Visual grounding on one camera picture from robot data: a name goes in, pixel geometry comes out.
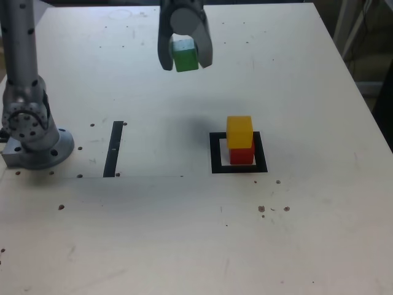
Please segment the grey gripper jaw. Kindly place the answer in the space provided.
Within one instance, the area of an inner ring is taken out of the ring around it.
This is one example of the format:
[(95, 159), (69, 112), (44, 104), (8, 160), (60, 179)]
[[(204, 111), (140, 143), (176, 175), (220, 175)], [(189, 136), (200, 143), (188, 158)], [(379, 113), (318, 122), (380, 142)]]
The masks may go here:
[(157, 50), (160, 64), (166, 71), (173, 69), (171, 40), (174, 31), (170, 25), (170, 18), (173, 11), (173, 1), (160, 1)]
[(208, 18), (203, 8), (199, 9), (194, 3), (188, 2), (184, 7), (178, 7), (171, 15), (170, 24), (174, 33), (189, 36), (197, 49), (197, 59), (203, 68), (212, 65), (213, 49), (208, 25)]

